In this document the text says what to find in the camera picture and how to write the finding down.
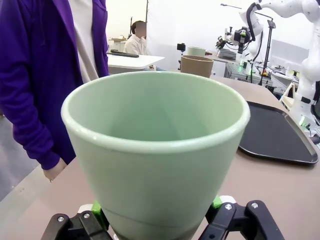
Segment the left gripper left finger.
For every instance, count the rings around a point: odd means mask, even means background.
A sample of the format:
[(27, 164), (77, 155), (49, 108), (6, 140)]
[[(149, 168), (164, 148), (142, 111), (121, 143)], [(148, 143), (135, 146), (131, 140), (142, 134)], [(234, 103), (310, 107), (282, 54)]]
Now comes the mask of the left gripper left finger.
[(43, 233), (45, 240), (112, 240), (109, 222), (100, 204), (80, 206), (75, 216), (53, 215)]

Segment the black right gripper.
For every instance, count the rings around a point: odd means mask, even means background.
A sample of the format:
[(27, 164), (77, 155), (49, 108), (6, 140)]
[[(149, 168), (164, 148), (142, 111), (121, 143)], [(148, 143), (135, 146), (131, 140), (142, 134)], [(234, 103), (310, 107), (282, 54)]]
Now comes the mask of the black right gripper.
[(251, 40), (251, 34), (247, 28), (241, 28), (235, 30), (233, 33), (233, 44), (238, 47), (238, 54), (242, 54), (245, 48), (245, 44)]

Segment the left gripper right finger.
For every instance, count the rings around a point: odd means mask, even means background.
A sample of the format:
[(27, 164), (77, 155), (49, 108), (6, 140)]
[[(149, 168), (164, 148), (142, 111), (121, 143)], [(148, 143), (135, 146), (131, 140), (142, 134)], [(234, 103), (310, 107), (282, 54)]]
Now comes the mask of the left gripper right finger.
[(266, 204), (261, 200), (241, 206), (217, 196), (205, 219), (208, 224), (201, 240), (225, 240), (230, 232), (239, 232), (246, 240), (283, 240), (284, 236)]

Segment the person's right hand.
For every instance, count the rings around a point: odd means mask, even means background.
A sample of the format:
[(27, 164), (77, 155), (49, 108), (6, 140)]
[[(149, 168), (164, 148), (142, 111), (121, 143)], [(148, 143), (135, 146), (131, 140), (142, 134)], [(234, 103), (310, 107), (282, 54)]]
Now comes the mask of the person's right hand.
[(44, 176), (52, 182), (65, 168), (67, 164), (65, 161), (61, 158), (59, 162), (51, 169), (43, 170)]

